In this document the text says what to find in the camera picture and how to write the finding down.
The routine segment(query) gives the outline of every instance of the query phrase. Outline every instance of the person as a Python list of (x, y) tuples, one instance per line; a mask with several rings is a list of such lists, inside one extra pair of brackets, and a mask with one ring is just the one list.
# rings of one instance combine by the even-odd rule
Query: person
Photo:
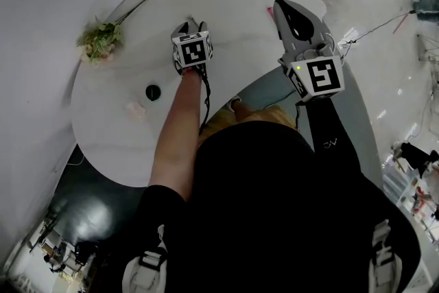
[(51, 257), (51, 255), (46, 254), (43, 257), (44, 261), (50, 265), (50, 270), (52, 273), (62, 272), (66, 268), (64, 263), (58, 262), (55, 258)]
[(46, 263), (49, 264), (50, 270), (55, 272), (62, 272), (66, 268), (64, 264), (64, 256), (67, 250), (67, 243), (61, 241), (59, 247), (55, 246), (51, 255), (46, 254), (43, 259)]
[(403, 158), (407, 160), (412, 169), (417, 169), (419, 171), (419, 177), (421, 178), (430, 164), (439, 161), (439, 154), (437, 151), (432, 150), (430, 155), (428, 155), (423, 150), (408, 142), (395, 142), (392, 144), (392, 150), (396, 159)]
[[(149, 185), (113, 244), (107, 288), (127, 292), (137, 280), (131, 264), (164, 243), (168, 293), (284, 292), (300, 282), (317, 292), (372, 292), (370, 282), (391, 281), (369, 275), (384, 222), (403, 262), (402, 292), (420, 260), (416, 234), (361, 173), (332, 101), (306, 105), (313, 151), (279, 107), (251, 111), (236, 97), (234, 115), (212, 117), (199, 136), (201, 87), (196, 69), (183, 71)], [(353, 192), (350, 203), (338, 196)]]
[(78, 242), (75, 245), (75, 262), (85, 266), (90, 256), (97, 251), (97, 244), (93, 242)]
[(437, 190), (431, 187), (431, 185), (428, 186), (430, 189), (433, 189), (434, 196), (429, 193), (424, 193), (420, 187), (416, 189), (415, 194), (413, 195), (414, 203), (412, 207), (412, 214), (416, 214), (419, 212), (419, 210), (424, 206), (424, 204), (427, 202), (432, 202), (434, 205), (430, 209), (433, 211), (431, 213), (431, 217), (435, 220), (439, 220), (439, 202), (437, 201), (438, 193)]

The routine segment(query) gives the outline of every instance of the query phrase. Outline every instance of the white round table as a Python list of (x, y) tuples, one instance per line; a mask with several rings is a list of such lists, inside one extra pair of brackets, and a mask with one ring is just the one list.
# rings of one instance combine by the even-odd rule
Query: white round table
[[(125, 0), (114, 21), (141, 0)], [(292, 0), (322, 18), (321, 0)], [(284, 52), (267, 8), (274, 0), (148, 0), (123, 22), (123, 48), (113, 62), (97, 67), (81, 63), (72, 92), (72, 123), (77, 142), (90, 163), (109, 179), (146, 187), (158, 136), (180, 77), (171, 62), (171, 33), (189, 15), (208, 24), (213, 59), (207, 64), (211, 85), (210, 116), (236, 93), (278, 66)], [(155, 102), (145, 88), (156, 84)], [(204, 85), (201, 120), (204, 118)], [(144, 117), (127, 105), (138, 103)]]

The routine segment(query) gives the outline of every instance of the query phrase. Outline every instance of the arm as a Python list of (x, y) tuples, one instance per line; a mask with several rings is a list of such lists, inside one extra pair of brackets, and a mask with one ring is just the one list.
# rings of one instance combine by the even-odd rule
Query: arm
[(346, 133), (331, 99), (306, 105), (316, 156), (329, 165), (361, 172), (357, 152)]
[(430, 200), (433, 200), (430, 194), (419, 194), (419, 199), (425, 200), (429, 202)]
[(200, 76), (195, 70), (187, 70), (158, 138), (148, 185), (173, 189), (185, 201), (192, 192), (200, 128), (200, 94)]

